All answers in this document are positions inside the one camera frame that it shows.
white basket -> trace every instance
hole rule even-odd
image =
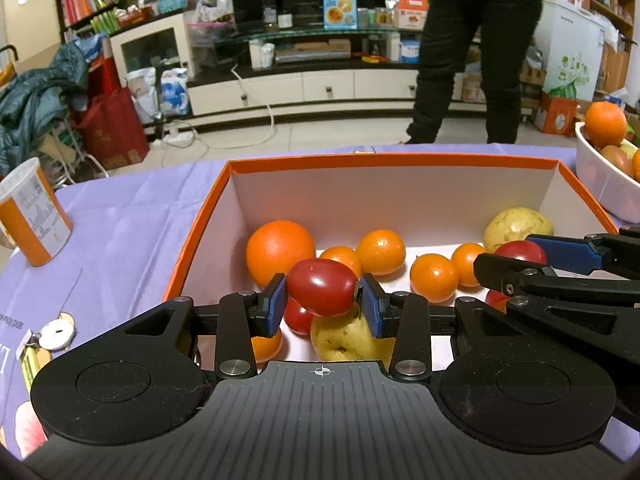
[[[580,181],[604,209],[626,222],[640,222],[640,184],[601,156],[582,135],[584,123],[576,123],[578,152],[575,170]]]

floor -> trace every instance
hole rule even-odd
[[[408,137],[404,133],[409,118],[371,118],[339,121],[276,124],[274,135],[268,126],[237,128],[204,134],[188,148],[175,148],[155,142],[140,164],[114,170],[127,174],[154,170],[196,160],[244,158],[267,153],[289,153],[303,150],[328,150],[345,146],[395,144]],[[437,142],[485,142],[483,118],[446,118]],[[518,144],[575,147],[575,139],[540,133],[532,124],[522,124]],[[0,246],[0,272],[6,266],[11,250]]]

table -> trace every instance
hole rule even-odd
[[[562,160],[575,170],[575,150],[541,146],[353,146],[313,153],[357,151],[542,156]],[[66,312],[78,330],[74,348],[161,303],[191,224],[224,164],[224,160],[183,164],[93,180],[57,192],[73,222],[66,246],[52,263],[38,268],[30,267],[17,253],[0,275],[0,420],[11,452],[20,456],[15,413],[28,400],[15,358],[25,331],[37,332]],[[614,428],[613,438],[619,439],[622,431],[622,447],[630,456],[640,446],[640,436],[625,428]]]

orange canister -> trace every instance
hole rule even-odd
[[[0,180],[0,224],[34,267],[46,264],[68,240],[71,222],[36,157]]]

person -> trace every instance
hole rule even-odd
[[[456,72],[480,27],[487,142],[513,144],[520,123],[520,70],[543,0],[430,0],[422,32],[408,144],[435,142]]]

